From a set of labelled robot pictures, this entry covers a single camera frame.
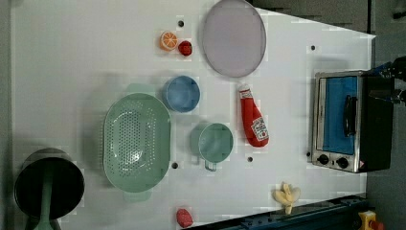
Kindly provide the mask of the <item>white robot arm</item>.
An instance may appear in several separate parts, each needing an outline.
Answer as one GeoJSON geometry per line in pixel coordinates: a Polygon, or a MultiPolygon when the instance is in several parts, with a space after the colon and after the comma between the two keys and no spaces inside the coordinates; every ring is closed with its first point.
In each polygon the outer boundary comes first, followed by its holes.
{"type": "Polygon", "coordinates": [[[13,189],[17,206],[28,217],[25,230],[40,230],[43,221],[50,230],[61,230],[57,220],[79,205],[84,188],[83,174],[66,152],[46,148],[32,153],[13,189]]]}

